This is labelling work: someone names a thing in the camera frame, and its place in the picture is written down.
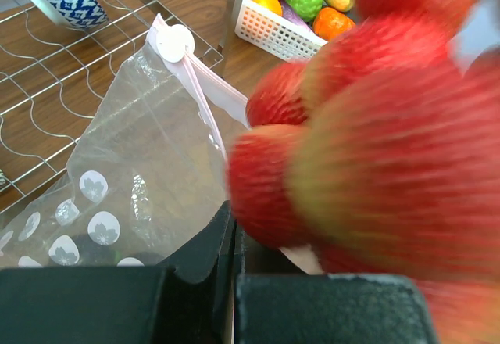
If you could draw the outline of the clear polka dot zip bag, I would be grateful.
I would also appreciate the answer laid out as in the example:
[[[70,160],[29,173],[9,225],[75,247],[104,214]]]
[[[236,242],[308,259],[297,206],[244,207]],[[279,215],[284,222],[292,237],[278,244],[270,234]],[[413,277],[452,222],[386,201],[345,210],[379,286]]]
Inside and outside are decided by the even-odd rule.
[[[246,97],[157,16],[119,68],[62,178],[1,232],[1,267],[145,266],[209,226]]]

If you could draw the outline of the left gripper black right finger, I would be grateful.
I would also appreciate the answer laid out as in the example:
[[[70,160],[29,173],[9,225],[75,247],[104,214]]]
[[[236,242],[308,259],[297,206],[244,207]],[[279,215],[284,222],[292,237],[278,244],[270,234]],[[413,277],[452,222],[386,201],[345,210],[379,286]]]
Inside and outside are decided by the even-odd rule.
[[[391,274],[309,275],[241,229],[234,249],[236,343],[436,343],[423,295]]]

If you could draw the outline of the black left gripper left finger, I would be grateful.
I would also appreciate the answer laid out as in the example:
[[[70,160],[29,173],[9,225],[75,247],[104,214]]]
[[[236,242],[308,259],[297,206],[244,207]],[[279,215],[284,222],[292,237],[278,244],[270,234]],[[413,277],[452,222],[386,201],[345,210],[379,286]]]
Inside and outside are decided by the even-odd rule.
[[[120,255],[87,235],[63,241],[60,266],[4,256],[4,343],[230,343],[236,225],[224,203],[170,256]]]

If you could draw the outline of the lychee bunch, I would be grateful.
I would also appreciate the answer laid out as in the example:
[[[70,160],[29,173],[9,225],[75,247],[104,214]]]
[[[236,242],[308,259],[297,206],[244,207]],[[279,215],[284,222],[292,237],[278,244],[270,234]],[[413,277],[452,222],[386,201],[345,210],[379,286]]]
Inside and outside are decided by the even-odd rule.
[[[478,1],[355,0],[361,23],[262,80],[227,159],[248,235],[411,278],[443,343],[499,340],[499,61],[453,53]]]

